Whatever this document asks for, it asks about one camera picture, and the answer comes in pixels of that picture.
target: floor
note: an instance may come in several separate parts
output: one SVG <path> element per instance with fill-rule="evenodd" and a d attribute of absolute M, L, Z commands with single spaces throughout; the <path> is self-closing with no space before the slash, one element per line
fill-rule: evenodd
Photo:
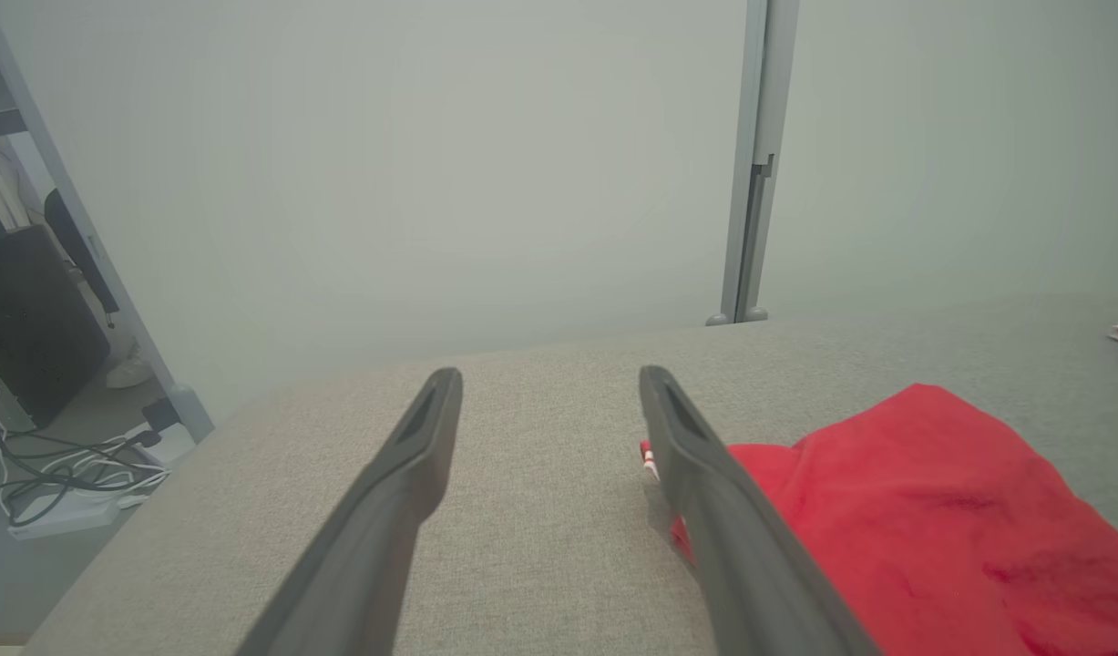
<path fill-rule="evenodd" d="M 140 424 L 141 408 L 164 396 L 157 381 L 126 390 L 106 389 L 107 370 L 103 368 L 42 435 L 78 444 L 101 441 Z M 116 522 L 100 529 L 17 541 L 8 534 L 8 520 L 0 512 L 0 634 L 37 630 L 130 514 L 133 511 L 123 511 Z"/>

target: wall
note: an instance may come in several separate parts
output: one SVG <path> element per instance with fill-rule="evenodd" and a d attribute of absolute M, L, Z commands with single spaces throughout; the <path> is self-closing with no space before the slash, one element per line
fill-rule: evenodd
<path fill-rule="evenodd" d="M 771 317 L 1118 294 L 1118 1 L 805 0 Z"/>
<path fill-rule="evenodd" d="M 0 0 L 0 46 L 220 420 L 349 364 L 704 324 L 745 21 L 746 0 Z"/>

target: gray tabletop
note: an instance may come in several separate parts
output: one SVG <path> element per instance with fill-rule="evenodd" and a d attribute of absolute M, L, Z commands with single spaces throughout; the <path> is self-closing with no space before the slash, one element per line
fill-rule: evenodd
<path fill-rule="evenodd" d="M 692 573 L 643 473 L 637 370 L 672 371 L 721 439 L 789 445 L 911 382 L 998 417 L 1118 529 L 1118 302 L 651 333 L 299 383 L 200 445 L 34 636 L 29 654 L 228 654 L 439 365 L 465 400 L 421 527 L 400 654 L 709 654 Z"/>

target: red fabric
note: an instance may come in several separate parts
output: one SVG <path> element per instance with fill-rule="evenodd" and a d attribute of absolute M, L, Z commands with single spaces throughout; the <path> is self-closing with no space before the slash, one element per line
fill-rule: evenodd
<path fill-rule="evenodd" d="M 884 653 L 1118 655 L 1118 532 L 949 391 L 730 451 Z"/>

